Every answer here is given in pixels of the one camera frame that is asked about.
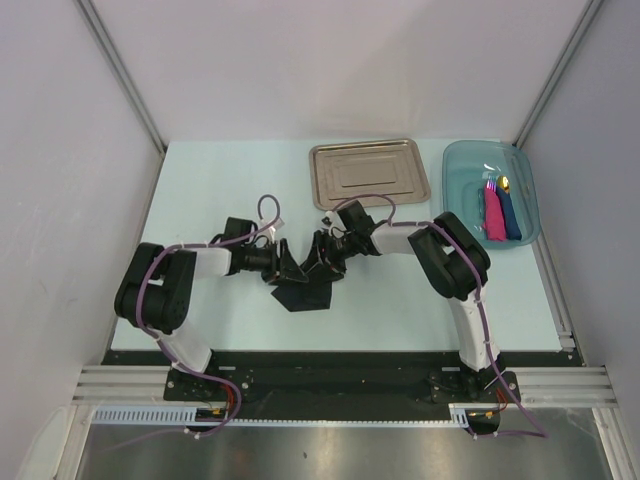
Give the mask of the black paper napkin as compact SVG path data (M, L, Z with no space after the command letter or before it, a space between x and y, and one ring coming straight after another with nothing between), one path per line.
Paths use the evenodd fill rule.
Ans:
M332 300L331 283L281 285L271 295L288 311L308 312L328 310Z

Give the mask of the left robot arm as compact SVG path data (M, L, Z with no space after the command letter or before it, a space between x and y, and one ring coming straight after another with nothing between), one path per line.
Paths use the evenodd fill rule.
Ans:
M230 217L209 244L165 248L143 242L134 252L116 293L115 313L149 335L174 367L189 372L185 385L199 399L219 392L221 376L208 367L212 350L188 321L194 283L250 271L268 285L307 284L287 241L275 238L278 223Z

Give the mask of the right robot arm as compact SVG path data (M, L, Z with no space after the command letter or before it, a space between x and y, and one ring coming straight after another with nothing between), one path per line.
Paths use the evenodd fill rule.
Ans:
M431 221L375 221L354 200L323 219L315 231L302 270L312 282L342 279L346 261L361 256L412 255L431 287L446 298L459 338L459 356L468 370L461 376L463 393L484 401L497 389L489 369L500 350L493 340L483 288L491 266L489 255L462 221L446 211Z

